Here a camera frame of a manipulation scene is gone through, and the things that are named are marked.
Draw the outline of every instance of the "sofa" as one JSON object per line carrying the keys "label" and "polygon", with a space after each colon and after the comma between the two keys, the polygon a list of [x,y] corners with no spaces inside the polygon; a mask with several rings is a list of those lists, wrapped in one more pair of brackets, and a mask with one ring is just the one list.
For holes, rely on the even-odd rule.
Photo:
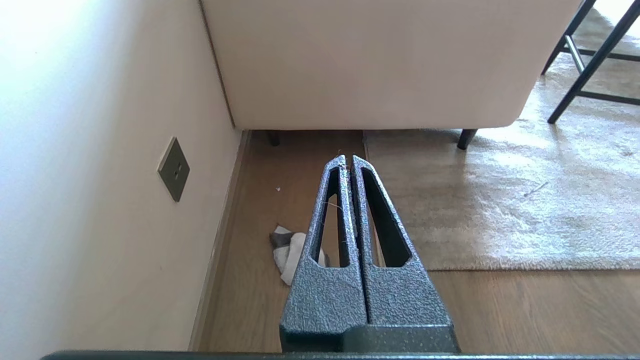
{"label": "sofa", "polygon": [[579,3],[204,0],[204,10],[238,128],[460,128],[466,149],[476,129],[518,118]]}

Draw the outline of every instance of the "laminate floor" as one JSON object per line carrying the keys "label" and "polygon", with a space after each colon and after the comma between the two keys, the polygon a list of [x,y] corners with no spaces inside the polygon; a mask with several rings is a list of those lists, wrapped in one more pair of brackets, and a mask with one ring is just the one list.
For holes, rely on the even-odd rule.
{"label": "laminate floor", "polygon": [[[359,131],[254,132],[230,214],[202,350],[279,352],[288,287],[273,262],[277,224],[307,231],[324,164],[364,156]],[[323,249],[337,262],[328,208]],[[640,353],[640,272],[431,272],[470,353]]]}

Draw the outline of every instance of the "sock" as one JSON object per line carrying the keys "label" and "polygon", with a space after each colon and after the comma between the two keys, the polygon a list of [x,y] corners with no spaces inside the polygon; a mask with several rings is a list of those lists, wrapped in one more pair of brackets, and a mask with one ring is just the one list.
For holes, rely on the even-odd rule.
{"label": "sock", "polygon": [[[271,246],[273,246],[273,260],[280,271],[280,278],[289,286],[296,273],[306,237],[305,233],[292,233],[279,225],[269,235]],[[320,249],[318,263],[322,267],[329,267],[329,257],[322,249]]]}

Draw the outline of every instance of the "sofa leg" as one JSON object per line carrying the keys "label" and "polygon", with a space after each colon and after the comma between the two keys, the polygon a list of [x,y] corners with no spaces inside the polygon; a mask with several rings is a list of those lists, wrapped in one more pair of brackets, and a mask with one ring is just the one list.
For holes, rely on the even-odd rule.
{"label": "sofa leg", "polygon": [[267,138],[271,146],[280,145],[280,134],[276,130],[267,130]]}
{"label": "sofa leg", "polygon": [[473,140],[477,131],[478,129],[463,129],[462,134],[460,135],[460,140],[458,141],[458,148],[461,150],[467,150],[469,143]]}

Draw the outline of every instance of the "wall socket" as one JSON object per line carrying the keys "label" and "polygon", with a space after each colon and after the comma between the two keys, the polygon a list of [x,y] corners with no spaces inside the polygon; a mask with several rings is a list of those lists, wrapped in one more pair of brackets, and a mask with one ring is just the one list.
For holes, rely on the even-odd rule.
{"label": "wall socket", "polygon": [[175,202],[180,201],[182,197],[190,170],[187,159],[180,148],[180,143],[174,136],[169,142],[169,147],[164,153],[162,161],[160,161],[158,173]]}

